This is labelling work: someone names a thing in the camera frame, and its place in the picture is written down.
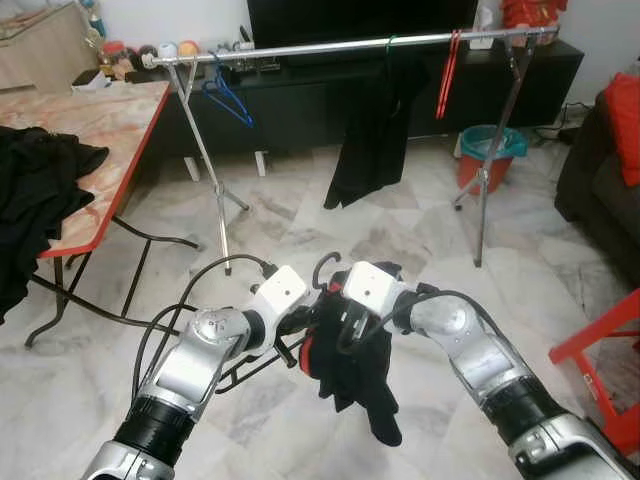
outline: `marble table top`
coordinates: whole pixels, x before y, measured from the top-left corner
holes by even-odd
[[[88,145],[109,147],[104,163],[78,180],[79,187],[95,199],[63,221],[62,238],[51,241],[51,248],[40,257],[98,247],[166,101],[168,87],[168,82],[116,82],[97,92],[43,95],[29,91],[2,96],[0,125],[39,126],[77,135]]]

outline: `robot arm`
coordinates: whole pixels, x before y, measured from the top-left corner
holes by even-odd
[[[178,343],[143,381],[127,418],[94,457],[83,480],[171,480],[182,444],[200,420],[223,364],[243,352],[261,355],[307,287],[280,268],[242,310],[200,310]]]
[[[394,323],[442,347],[525,478],[634,478],[595,426],[553,400],[490,318],[463,296],[444,293],[415,303]],[[418,299],[405,283],[367,262],[354,264],[343,295],[380,318]]]

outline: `black clothing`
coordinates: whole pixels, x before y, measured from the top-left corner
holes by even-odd
[[[390,267],[389,273],[399,271],[399,266],[389,262],[378,265]],[[314,323],[318,326],[307,331],[299,352],[300,367],[320,381],[318,395],[321,398],[333,395],[336,412],[357,402],[367,410],[374,436],[385,445],[395,447],[402,443],[402,433],[394,418],[398,403],[387,385],[391,334],[384,329],[378,331],[352,355],[337,350],[344,326],[341,317],[348,308],[348,301],[340,293],[346,273],[336,273],[331,280],[332,288],[321,294],[323,298],[314,312],[317,318]]]
[[[411,105],[428,79],[418,56],[391,50],[349,119],[324,208],[346,207],[400,181]]]
[[[0,126],[0,324],[27,294],[36,257],[59,239],[62,220],[93,200],[76,179],[98,168],[108,148],[38,127]]]

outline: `clothes hanger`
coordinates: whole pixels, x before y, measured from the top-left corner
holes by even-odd
[[[242,123],[244,123],[247,127],[253,128],[253,126],[255,125],[253,117],[251,116],[247,108],[244,106],[242,101],[229,88],[229,86],[227,85],[227,82],[222,76],[222,66],[223,66],[222,62],[220,61],[218,56],[215,54],[215,52],[210,52],[210,53],[215,57],[215,60],[216,60],[216,76],[214,77],[213,80],[207,80],[202,84],[202,93],[205,95],[205,97],[217,103],[220,107],[222,107],[227,112],[232,114]],[[210,85],[212,84],[215,85],[215,90],[210,88]],[[218,93],[218,95],[221,95],[222,97],[228,99],[231,105],[227,104],[227,102],[224,102],[222,99],[216,97],[215,95],[216,92]]]

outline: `white wall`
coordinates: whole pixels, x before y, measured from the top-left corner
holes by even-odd
[[[246,0],[100,0],[110,39],[145,43],[195,40],[210,48],[251,31]]]
[[[560,38],[585,53],[567,102],[593,103],[640,56],[640,0],[569,0]]]

